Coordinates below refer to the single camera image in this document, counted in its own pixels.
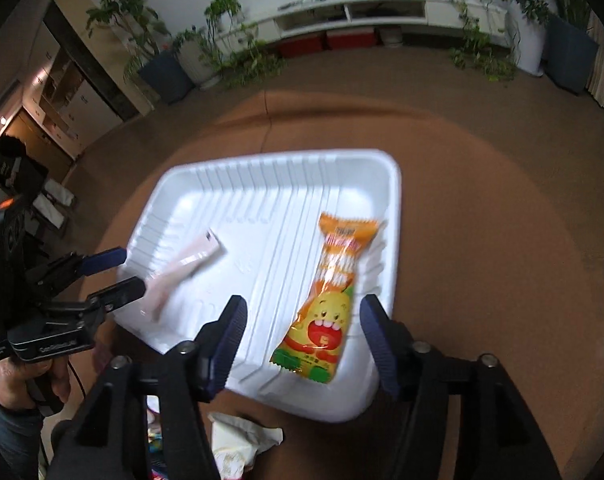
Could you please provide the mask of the left forearm grey sleeve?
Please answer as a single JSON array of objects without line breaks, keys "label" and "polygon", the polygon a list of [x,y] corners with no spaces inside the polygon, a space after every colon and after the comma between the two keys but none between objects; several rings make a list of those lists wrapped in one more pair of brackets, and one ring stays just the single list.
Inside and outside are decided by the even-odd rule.
[{"label": "left forearm grey sleeve", "polygon": [[37,479],[40,433],[44,417],[38,408],[10,410],[0,405],[0,464],[11,479]]}]

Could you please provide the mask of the person's left hand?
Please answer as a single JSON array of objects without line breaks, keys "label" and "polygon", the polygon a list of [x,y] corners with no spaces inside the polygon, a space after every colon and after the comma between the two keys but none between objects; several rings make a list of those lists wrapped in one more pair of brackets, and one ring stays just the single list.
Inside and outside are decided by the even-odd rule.
[{"label": "person's left hand", "polygon": [[66,404],[71,392],[68,362],[66,356],[31,364],[12,359],[0,361],[0,405],[14,411],[34,408],[28,382],[40,376],[48,379],[52,392]]}]

